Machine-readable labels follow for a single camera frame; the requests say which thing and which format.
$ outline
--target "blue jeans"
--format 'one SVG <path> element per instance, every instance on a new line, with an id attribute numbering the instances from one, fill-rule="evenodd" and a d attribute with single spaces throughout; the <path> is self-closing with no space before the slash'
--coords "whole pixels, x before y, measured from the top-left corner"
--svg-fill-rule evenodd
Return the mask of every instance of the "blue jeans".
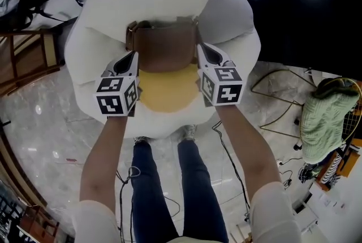
<path id="1" fill-rule="evenodd" d="M 225 223 L 211 186 L 210 175 L 195 142 L 178 145 L 184 197 L 183 236 L 228 243 Z M 167 243 L 179 237 L 163 196 L 150 145 L 139 142 L 133 149 L 133 166 L 141 175 L 133 186 L 133 230 L 137 243 Z"/>

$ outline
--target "human arm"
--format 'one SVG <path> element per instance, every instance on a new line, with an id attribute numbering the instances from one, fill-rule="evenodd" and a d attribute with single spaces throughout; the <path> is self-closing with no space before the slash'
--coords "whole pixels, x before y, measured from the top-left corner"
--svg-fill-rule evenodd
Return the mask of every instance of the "human arm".
<path id="1" fill-rule="evenodd" d="M 92 200 L 115 213 L 115 174 L 127 117 L 108 118 L 85 161 L 80 181 L 80 201 Z"/>
<path id="2" fill-rule="evenodd" d="M 216 110 L 242 165 L 251 201 L 262 186 L 281 181 L 274 155 L 262 135 L 235 105 L 217 106 Z"/>

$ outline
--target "green towel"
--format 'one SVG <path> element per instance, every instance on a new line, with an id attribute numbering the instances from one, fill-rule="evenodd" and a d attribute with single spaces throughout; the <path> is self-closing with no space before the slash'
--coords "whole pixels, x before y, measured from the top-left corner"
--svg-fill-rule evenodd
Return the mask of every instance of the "green towel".
<path id="1" fill-rule="evenodd" d="M 319 163 L 342 145 L 344 116 L 358 99 L 359 94 L 354 90 L 348 94 L 334 92 L 323 99 L 316 98 L 313 93 L 307 98 L 300 122 L 306 163 Z"/>

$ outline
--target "white floor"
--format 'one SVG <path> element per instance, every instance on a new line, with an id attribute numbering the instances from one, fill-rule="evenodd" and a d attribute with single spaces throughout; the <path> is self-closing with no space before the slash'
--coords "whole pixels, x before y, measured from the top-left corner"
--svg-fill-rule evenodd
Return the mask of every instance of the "white floor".
<path id="1" fill-rule="evenodd" d="M 262 131 L 259 126 L 280 116 L 289 104 L 250 92 L 250 87 L 260 77 L 274 69 L 286 68 L 280 64 L 258 62 L 249 76 L 240 109 L 248 120 L 262 133 L 273 150 L 276 160 L 287 161 L 300 158 L 301 152 L 294 151 L 296 138 Z M 304 75 L 303 69 L 294 68 Z M 305 95 L 312 87 L 291 73 L 282 72 L 271 76 L 258 87 L 259 90 L 303 103 Z M 292 106 L 286 116 L 271 129 L 298 134 L 293 124 L 301 109 Z M 9 97 L 0 100 L 0 116 L 11 124 L 5 127 L 8 140 L 30 180 L 47 200 L 49 211 L 61 222 L 61 227 L 74 234 L 71 213 L 79 198 L 80 175 L 83 163 L 89 154 L 102 124 L 82 113 L 75 101 L 71 79 L 66 67 L 61 71 L 28 85 Z M 245 203 L 242 187 L 237 180 L 218 135 L 211 129 L 217 122 L 215 114 L 210 121 L 198 127 L 196 143 L 210 172 L 212 186 L 218 198 L 229 231 L 237 224 L 243 225 Z M 232 150 L 229 139 L 222 127 L 223 138 L 231 152 L 234 162 L 243 177 L 241 166 Z M 152 142 L 153 158 L 160 174 L 162 189 L 166 196 L 181 205 L 181 212 L 173 217 L 180 234 L 183 229 L 183 197 L 180 167 L 177 155 L 178 134 Z M 122 178 L 127 177 L 132 161 L 133 140 L 126 139 L 122 145 L 118 170 Z M 69 163 L 67 159 L 76 159 Z M 303 160 L 292 160 L 280 171 L 292 170 L 292 184 L 288 188 L 292 202 L 303 197 L 307 187 L 298 180 L 298 170 Z M 289 178 L 290 172 L 282 175 L 282 181 Z M 116 201 L 119 199 L 120 181 L 116 181 Z M 123 192 L 124 228 L 129 230 L 132 187 L 126 185 Z M 175 214 L 178 207 L 167 201 L 170 213 Z M 117 203 L 117 220 L 119 206 Z"/>

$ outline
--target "shoe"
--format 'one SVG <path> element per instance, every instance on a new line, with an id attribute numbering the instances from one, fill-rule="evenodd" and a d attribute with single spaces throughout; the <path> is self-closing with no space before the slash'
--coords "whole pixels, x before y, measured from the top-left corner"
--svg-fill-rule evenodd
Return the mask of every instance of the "shoe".
<path id="1" fill-rule="evenodd" d="M 147 143 L 149 143 L 150 141 L 149 137 L 134 137 L 133 139 L 135 140 L 135 145 L 142 141 L 145 141 Z"/>
<path id="2" fill-rule="evenodd" d="M 182 140 L 195 140 L 196 124 L 184 125 L 182 128 Z"/>

